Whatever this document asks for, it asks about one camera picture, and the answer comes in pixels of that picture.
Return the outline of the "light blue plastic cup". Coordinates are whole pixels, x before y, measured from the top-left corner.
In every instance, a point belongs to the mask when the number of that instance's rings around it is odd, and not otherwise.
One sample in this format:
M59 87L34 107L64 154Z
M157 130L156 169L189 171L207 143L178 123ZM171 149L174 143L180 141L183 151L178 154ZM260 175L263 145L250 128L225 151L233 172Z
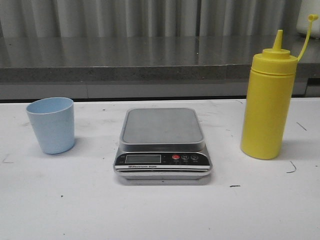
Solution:
M40 145L46 154L60 154L75 144L74 101L66 97L37 100L26 112Z

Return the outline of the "yellow squeeze bottle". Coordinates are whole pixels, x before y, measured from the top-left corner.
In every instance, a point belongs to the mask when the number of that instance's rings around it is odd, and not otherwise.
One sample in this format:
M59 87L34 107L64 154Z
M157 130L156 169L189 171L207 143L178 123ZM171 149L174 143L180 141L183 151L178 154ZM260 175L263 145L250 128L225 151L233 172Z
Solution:
M271 48L255 54L249 74L241 150L248 156L270 160L280 153L298 62L304 55L317 14L308 16L305 41L298 56L282 48L283 30Z

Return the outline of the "silver electronic kitchen scale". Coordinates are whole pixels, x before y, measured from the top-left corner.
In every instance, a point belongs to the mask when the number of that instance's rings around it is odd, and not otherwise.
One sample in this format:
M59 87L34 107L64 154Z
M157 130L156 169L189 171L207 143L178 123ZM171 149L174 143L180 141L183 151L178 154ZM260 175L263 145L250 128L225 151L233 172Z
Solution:
M210 176L213 165L195 110L128 110L113 170L134 181L197 181Z

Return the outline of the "grey stone counter shelf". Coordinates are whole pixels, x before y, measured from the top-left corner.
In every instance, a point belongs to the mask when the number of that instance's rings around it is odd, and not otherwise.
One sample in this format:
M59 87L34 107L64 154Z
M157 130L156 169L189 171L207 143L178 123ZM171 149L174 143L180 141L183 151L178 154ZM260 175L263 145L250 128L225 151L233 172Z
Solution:
M0 100L242 99L273 35L0 40Z

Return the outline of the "white container in background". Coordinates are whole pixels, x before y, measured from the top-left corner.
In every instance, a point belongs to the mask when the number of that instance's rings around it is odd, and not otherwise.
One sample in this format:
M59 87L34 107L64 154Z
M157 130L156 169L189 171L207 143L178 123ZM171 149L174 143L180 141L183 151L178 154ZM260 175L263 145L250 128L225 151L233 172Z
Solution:
M302 0L300 4L296 30L300 35L306 35L308 30L308 16L311 14L320 15L320 0ZM320 19L312 23L310 36L320 38Z

